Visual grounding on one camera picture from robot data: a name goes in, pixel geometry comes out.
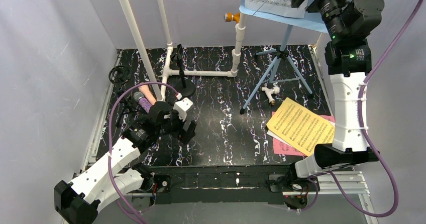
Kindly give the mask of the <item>black round-base microphone stand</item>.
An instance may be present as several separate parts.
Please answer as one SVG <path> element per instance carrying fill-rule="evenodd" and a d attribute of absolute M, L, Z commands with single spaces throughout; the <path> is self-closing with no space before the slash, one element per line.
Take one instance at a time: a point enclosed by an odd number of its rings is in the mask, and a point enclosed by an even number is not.
<path fill-rule="evenodd" d="M 178 75 L 180 78 L 180 82 L 174 86 L 174 88 L 181 93 L 182 97 L 191 97 L 195 94 L 196 86 L 190 80 L 186 79 L 184 69 L 183 69 L 183 49 L 182 45 L 178 44 L 176 48 L 172 51 L 170 56 L 171 62 L 176 63 L 178 66 Z"/>

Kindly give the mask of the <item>purple glitter microphone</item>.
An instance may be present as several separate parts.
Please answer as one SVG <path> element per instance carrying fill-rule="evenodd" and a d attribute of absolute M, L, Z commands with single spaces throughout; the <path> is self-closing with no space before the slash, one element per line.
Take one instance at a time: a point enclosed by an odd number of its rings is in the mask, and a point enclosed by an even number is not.
<path fill-rule="evenodd" d="M 143 93 L 140 91 L 137 91 L 133 94 L 133 99 L 138 103 L 139 106 L 142 107 L 142 109 L 148 113 L 151 108 L 151 103 L 145 98 Z"/>

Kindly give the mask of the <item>blue music stand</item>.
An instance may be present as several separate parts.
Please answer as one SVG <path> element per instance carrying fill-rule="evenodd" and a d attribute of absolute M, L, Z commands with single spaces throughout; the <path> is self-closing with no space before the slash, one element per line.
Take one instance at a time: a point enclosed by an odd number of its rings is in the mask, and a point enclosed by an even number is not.
<path fill-rule="evenodd" d="M 239 37 L 239 39 L 243 39 L 244 33 L 243 33 L 242 28 L 246 26 L 247 16 L 251 16 L 251 15 L 249 15 L 249 10 L 244 8 L 242 0 L 241 0 L 241 5 L 240 5 L 239 10 L 240 10 L 240 13 L 241 13 L 240 14 L 240 22 L 236 25 L 236 32 L 237 32 L 237 37 Z M 255 15 L 255 17 L 287 24 L 286 31 L 285 31 L 285 34 L 283 35 L 283 40 L 282 40 L 280 47 L 278 49 L 271 49 L 271 50 L 268 50 L 268 51 L 258 52 L 258 53 L 255 54 L 255 59 L 257 59 L 258 56 L 260 56 L 260 55 L 267 55 L 267 54 L 276 53 L 277 51 L 281 52 L 281 51 L 286 50 L 287 43 L 288 43 L 290 34 L 291 34 L 294 26 L 297 26 L 297 27 L 300 27 L 300 28 L 305 28 L 305 29 L 308 29 L 308 30 L 314 30 L 314 31 L 322 32 L 322 33 L 324 33 L 326 31 L 326 27 L 324 26 L 323 23 L 320 23 L 320 17 L 319 17 L 319 14 L 317 14 L 317 13 L 305 14 L 304 18 L 302 18 L 302 19 L 281 17 L 281 16 L 277 16 L 277 15 L 273 15 L 273 14 L 259 14 L 259 15 Z M 308 90 L 308 93 L 312 94 L 311 88 L 308 86 L 306 80 L 302 77 L 300 71 L 296 70 L 295 63 L 292 60 L 289 61 L 289 63 L 293 67 L 297 77 L 292 78 L 292 79 L 285 79 L 285 80 L 275 80 L 275 76 L 276 76 L 276 72 L 278 70 L 279 63 L 282 60 L 287 60 L 287 57 L 275 56 L 273 58 L 273 60 L 270 61 L 267 70 L 262 75 L 261 79 L 257 83 L 254 90 L 250 93 L 250 96 L 248 97 L 248 99 L 244 103 L 243 107 L 240 109 L 240 114 L 245 113 L 245 110 L 247 109 L 250 101 L 253 99 L 253 97 L 255 96 L 258 89 L 261 87 L 262 84 L 264 84 L 266 82 L 271 83 L 271 84 L 276 84 L 276 83 L 281 83 L 281 82 L 289 82 L 289 81 L 300 80 L 301 83 L 303 84 L 303 86 Z"/>

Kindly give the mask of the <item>pink sheet music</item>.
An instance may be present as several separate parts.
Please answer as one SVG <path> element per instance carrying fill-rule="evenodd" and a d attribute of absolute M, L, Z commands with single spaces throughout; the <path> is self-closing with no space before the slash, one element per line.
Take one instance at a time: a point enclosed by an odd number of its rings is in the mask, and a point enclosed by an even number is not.
<path fill-rule="evenodd" d="M 290 156 L 302 156 L 302 157 L 306 156 L 302 152 L 298 151 L 297 149 L 295 149 L 294 147 L 289 145 L 287 142 L 285 142 L 282 139 L 275 136 L 271 131 L 268 131 L 267 135 L 269 135 L 273 138 L 273 152 L 274 152 L 274 154 L 290 155 Z"/>

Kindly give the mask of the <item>yellow sheet music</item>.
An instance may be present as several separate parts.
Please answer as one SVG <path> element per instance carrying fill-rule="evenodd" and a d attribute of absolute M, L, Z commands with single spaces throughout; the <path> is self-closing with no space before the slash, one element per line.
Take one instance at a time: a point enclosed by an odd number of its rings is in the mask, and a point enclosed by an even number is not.
<path fill-rule="evenodd" d="M 286 98 L 267 122 L 267 128 L 306 156 L 318 144 L 330 144 L 335 124 L 313 113 L 290 98 Z"/>

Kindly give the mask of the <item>pink microphone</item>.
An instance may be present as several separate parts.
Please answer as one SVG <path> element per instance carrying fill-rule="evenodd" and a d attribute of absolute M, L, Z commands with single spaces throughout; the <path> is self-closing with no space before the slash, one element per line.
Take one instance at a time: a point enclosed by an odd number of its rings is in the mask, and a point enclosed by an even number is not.
<path fill-rule="evenodd" d="M 144 98 L 151 104 L 154 105 L 156 103 L 156 97 L 152 94 L 148 85 L 142 85 L 138 87 L 139 92 L 144 95 Z"/>

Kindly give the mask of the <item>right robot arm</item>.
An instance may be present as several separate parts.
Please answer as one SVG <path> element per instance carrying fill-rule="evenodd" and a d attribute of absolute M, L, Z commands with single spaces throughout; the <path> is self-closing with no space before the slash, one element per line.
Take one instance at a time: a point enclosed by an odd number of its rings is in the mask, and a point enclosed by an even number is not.
<path fill-rule="evenodd" d="M 366 116 L 365 77 L 372 69 L 367 36 L 382 20 L 384 0 L 291 0 L 319 13 L 331 40 L 325 48 L 328 73 L 334 91 L 335 135 L 315 146 L 313 153 L 292 165 L 292 174 L 307 178 L 321 172 L 376 162 L 376 152 L 364 137 Z"/>

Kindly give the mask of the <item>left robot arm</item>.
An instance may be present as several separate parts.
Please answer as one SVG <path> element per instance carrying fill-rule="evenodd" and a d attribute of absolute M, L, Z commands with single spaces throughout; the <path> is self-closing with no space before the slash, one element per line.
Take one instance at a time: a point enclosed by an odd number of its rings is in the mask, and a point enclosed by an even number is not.
<path fill-rule="evenodd" d="M 69 182 L 54 187 L 55 210 L 68 223 L 93 223 L 98 213 L 125 193 L 153 180 L 155 173 L 136 164 L 120 175 L 129 163 L 152 147 L 160 137 L 170 135 L 183 144 L 195 136 L 196 122 L 184 128 L 193 102 L 183 98 L 170 105 L 156 102 L 146 115 L 137 118 L 98 161 Z"/>

